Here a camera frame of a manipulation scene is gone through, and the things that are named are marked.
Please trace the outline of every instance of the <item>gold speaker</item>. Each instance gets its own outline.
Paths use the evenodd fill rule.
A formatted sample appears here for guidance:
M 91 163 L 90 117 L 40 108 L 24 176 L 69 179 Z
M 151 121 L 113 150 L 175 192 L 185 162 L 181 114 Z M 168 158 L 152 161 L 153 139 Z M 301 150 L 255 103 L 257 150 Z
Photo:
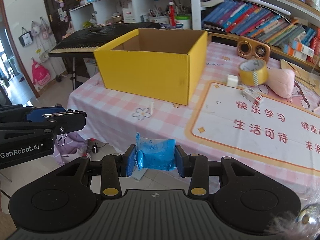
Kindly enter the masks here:
M 248 37 L 239 37 L 237 44 L 238 56 L 251 59 L 253 57 L 263 59 L 268 62 L 270 58 L 269 45 L 258 41 L 256 39 L 250 39 Z

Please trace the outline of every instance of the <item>pink plush toy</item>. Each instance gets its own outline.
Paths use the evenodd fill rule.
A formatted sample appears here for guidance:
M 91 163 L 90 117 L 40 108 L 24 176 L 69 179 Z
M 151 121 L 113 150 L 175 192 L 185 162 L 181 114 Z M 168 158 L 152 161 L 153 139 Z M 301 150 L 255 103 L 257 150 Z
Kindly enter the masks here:
M 272 68 L 268 70 L 268 85 L 278 96 L 290 98 L 294 88 L 294 72 L 291 69 Z

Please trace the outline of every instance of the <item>yellow cardboard box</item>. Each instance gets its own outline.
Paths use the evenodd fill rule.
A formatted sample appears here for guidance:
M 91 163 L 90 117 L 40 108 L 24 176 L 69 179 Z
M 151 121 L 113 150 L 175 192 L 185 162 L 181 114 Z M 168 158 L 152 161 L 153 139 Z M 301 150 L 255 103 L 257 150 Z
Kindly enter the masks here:
M 206 49 L 206 31 L 135 29 L 94 56 L 106 88 L 187 106 Z

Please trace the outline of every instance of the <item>purple bag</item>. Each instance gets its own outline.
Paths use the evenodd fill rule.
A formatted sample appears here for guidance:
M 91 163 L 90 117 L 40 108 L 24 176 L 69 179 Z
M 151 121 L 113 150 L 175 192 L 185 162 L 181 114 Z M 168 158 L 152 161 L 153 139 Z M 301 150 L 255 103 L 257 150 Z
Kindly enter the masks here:
M 91 157 L 87 153 L 88 140 L 83 139 L 77 132 L 68 133 L 63 146 L 58 144 L 61 136 L 63 135 L 58 135 L 54 143 L 54 153 L 52 154 L 59 165 L 62 166 L 82 156 Z

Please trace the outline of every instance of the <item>door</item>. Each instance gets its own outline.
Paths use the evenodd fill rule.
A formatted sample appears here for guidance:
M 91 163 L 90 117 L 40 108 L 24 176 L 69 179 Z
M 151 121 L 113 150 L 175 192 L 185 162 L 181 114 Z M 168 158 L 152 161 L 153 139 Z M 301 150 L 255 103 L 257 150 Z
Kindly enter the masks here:
M 55 0 L 44 0 L 45 8 L 50 21 L 50 26 L 52 28 L 54 37 L 58 43 L 62 41 L 62 37 L 66 34 L 66 31 L 68 30 L 69 22 L 71 20 L 69 10 L 79 5 L 79 1 L 76 1 L 76 0 L 63 0 L 63 2 L 64 2 L 64 7 L 62 7 L 62 10 L 67 11 L 67 15 L 68 15 L 67 22 L 60 21 L 60 16 L 58 13 L 58 9 L 60 8 L 59 3 L 57 3 Z M 64 61 L 64 64 L 66 65 L 66 69 L 68 73 L 71 73 L 73 59 L 65 57 L 63 58 L 63 61 Z M 77 71 L 77 75 L 79 76 L 89 77 L 85 63 L 81 58 L 76 58 L 76 71 Z

